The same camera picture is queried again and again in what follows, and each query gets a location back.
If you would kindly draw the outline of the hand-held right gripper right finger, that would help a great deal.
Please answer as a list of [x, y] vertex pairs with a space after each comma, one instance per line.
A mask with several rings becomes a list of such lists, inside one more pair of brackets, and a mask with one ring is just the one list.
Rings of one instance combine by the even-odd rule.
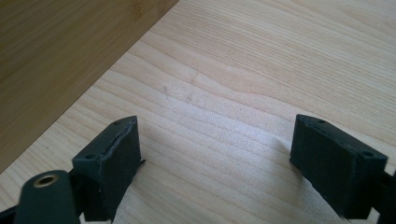
[[329, 122], [297, 115], [290, 162], [339, 217], [389, 218], [388, 157]]

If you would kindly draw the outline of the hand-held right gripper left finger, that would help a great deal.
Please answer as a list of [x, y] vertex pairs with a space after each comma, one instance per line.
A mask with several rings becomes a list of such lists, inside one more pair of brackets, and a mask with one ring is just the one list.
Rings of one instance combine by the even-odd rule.
[[138, 167], [144, 163], [137, 117], [110, 123], [72, 163], [73, 179], [82, 200], [78, 211], [87, 221], [113, 220]]

